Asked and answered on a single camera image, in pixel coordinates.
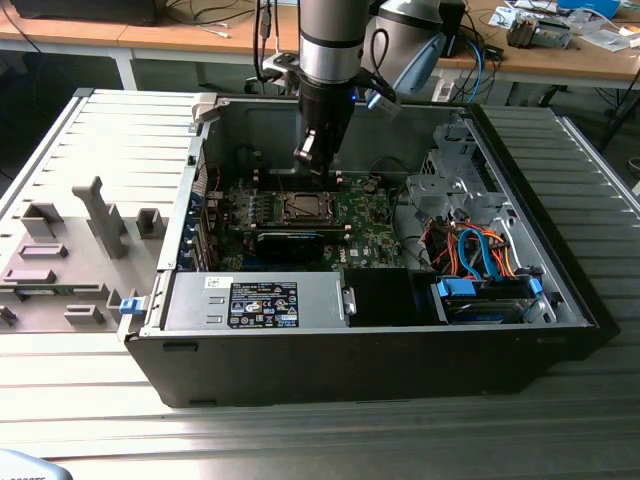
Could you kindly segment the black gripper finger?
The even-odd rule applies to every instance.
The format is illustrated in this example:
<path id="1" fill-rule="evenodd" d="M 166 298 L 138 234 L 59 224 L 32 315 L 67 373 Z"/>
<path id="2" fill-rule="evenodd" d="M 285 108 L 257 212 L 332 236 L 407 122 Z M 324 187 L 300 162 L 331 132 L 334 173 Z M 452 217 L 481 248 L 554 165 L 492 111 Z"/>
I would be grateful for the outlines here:
<path id="1" fill-rule="evenodd" d="M 320 176 L 326 176 L 335 155 L 341 148 L 345 135 L 344 129 L 324 129 L 318 132 L 318 171 Z"/>
<path id="2" fill-rule="evenodd" d="M 329 136 L 322 130 L 307 128 L 294 150 L 296 160 L 315 176 L 326 176 L 329 167 Z"/>

